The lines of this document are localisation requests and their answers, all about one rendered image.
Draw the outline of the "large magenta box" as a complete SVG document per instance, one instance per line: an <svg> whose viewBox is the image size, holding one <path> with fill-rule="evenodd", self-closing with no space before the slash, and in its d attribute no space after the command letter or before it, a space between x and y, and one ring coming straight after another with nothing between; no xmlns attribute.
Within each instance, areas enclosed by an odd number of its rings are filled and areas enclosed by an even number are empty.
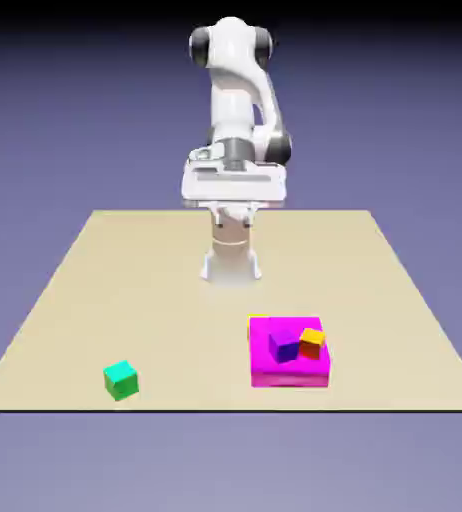
<svg viewBox="0 0 462 512"><path fill-rule="evenodd" d="M331 358L325 343L320 358L311 360L301 356L287 363L278 364L269 353L269 333L275 330L291 331L299 340L306 328L323 330L318 316L264 316L248 319L251 385L265 387L316 387L329 384Z"/></svg>

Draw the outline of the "small orange cube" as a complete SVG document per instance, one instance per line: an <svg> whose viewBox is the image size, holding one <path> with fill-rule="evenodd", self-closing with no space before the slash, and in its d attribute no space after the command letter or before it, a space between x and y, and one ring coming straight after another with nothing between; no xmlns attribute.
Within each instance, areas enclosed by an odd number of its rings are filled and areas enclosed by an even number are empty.
<svg viewBox="0 0 462 512"><path fill-rule="evenodd" d="M299 354L307 359L318 360L326 343L321 329L306 327L299 337Z"/></svg>

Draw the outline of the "small purple cube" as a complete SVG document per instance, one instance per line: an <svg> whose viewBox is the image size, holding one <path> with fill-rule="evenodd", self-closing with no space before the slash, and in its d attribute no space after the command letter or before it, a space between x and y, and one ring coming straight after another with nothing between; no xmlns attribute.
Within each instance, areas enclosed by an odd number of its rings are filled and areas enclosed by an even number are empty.
<svg viewBox="0 0 462 512"><path fill-rule="evenodd" d="M269 333L269 353L278 364L295 360L299 353L299 340L288 330L275 330Z"/></svg>

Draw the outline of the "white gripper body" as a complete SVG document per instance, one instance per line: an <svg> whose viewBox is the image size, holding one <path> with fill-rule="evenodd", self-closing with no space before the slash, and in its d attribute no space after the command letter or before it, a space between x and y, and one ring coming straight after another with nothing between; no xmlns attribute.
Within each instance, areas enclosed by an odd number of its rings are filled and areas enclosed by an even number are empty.
<svg viewBox="0 0 462 512"><path fill-rule="evenodd" d="M253 202L278 204L287 196L286 169L278 164L244 162L244 170L225 170L223 160L187 161L181 182L189 203Z"/></svg>

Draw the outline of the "small green cube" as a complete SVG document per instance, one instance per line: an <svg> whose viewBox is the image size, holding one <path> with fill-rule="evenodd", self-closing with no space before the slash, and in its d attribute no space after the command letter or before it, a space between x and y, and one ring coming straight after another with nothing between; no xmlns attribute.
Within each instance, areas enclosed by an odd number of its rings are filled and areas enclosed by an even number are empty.
<svg viewBox="0 0 462 512"><path fill-rule="evenodd" d="M103 369L105 389L115 401L126 399L139 392L138 373L123 360Z"/></svg>

